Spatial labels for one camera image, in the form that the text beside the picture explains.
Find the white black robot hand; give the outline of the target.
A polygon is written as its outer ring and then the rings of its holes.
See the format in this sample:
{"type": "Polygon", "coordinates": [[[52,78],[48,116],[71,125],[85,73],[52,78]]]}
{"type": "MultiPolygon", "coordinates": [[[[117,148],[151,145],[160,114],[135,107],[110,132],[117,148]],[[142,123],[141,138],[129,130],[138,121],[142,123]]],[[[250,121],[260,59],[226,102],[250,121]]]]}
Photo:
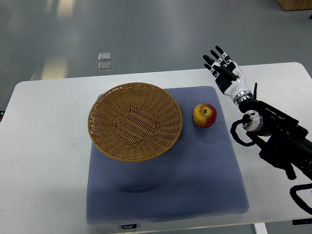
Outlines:
{"type": "Polygon", "coordinates": [[[246,86],[246,77],[239,65],[231,59],[219,46],[211,50],[211,57],[203,55],[205,68],[215,78],[222,94],[231,98],[235,105],[252,98],[251,90],[246,86]]]}

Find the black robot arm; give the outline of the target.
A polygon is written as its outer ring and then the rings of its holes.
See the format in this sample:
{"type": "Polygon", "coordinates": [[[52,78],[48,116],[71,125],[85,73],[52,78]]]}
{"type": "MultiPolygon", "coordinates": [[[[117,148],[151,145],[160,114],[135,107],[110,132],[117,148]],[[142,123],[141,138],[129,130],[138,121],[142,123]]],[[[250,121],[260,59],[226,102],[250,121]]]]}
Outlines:
{"type": "Polygon", "coordinates": [[[260,117],[255,129],[247,130],[246,135],[261,149],[261,159],[284,170],[290,180],[296,179],[293,166],[312,178],[312,142],[306,139],[309,132],[298,120],[250,93],[238,99],[238,107],[242,113],[255,111],[260,117]]]}

